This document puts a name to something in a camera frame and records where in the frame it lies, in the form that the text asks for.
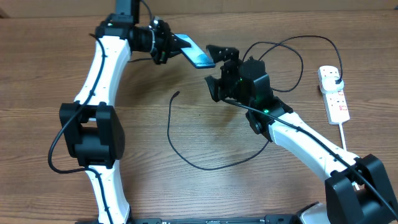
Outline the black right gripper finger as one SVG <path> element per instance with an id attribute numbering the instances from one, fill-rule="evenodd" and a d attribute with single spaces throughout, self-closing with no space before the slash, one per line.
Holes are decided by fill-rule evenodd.
<path id="1" fill-rule="evenodd" d="M 206 50 L 214 63 L 218 63 L 220 61 L 225 62 L 228 60 L 237 62 L 239 60 L 239 50 L 234 47 L 207 45 Z"/>
<path id="2" fill-rule="evenodd" d="M 220 84 L 221 79 L 214 78 L 213 76 L 205 77 L 206 84 L 208 85 L 208 89 L 210 91 L 210 95 L 213 101 L 219 102 L 221 101 L 220 97 Z"/>

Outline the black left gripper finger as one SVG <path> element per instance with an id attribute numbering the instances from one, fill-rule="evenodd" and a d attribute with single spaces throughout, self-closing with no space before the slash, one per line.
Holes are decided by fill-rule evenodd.
<path id="1" fill-rule="evenodd" d="M 191 47 L 189 42 L 177 37 L 174 33 L 171 33 L 170 35 L 169 44 L 170 50 L 181 50 Z"/>
<path id="2" fill-rule="evenodd" d="M 167 49 L 167 50 L 164 51 L 164 53 L 165 53 L 164 60 L 167 61 L 168 59 L 170 59 L 170 58 L 172 58 L 172 57 L 174 57 L 176 55 L 181 54 L 182 50 L 181 49 L 177 49 L 177 50 Z"/>

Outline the blue Samsung Galaxy smartphone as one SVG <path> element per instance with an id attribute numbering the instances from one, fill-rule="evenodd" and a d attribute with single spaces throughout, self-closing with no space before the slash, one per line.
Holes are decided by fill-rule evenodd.
<path id="1" fill-rule="evenodd" d="M 214 68 L 215 63 L 209 56 L 186 34 L 176 34 L 181 40 L 190 44 L 189 47 L 181 48 L 184 56 L 197 69 Z"/>

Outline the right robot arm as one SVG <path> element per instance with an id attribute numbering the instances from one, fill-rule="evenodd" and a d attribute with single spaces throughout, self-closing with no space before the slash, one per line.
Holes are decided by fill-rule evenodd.
<path id="1" fill-rule="evenodd" d="M 221 78 L 206 77 L 214 101 L 247 109 L 256 134 L 290 151 L 325 184 L 326 203 L 298 212 L 296 223 L 390 223 L 397 219 L 397 199 L 383 163 L 359 157 L 333 144 L 273 94 L 262 60 L 239 59 L 239 50 L 207 45 Z"/>

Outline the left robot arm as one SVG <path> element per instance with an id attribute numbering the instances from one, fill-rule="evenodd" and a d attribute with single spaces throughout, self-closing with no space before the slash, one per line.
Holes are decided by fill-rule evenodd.
<path id="1" fill-rule="evenodd" d="M 139 26 L 140 5 L 140 0 L 116 1 L 116 11 L 91 34 L 96 47 L 88 76 L 73 102 L 61 105 L 62 128 L 49 149 L 48 164 L 61 173 L 52 156 L 60 138 L 65 138 L 69 155 L 79 165 L 69 172 L 85 172 L 93 186 L 98 205 L 95 223 L 134 223 L 120 171 L 125 133 L 114 108 L 132 53 L 147 52 L 160 65 L 191 46 L 162 19 L 151 18 L 148 26 Z"/>

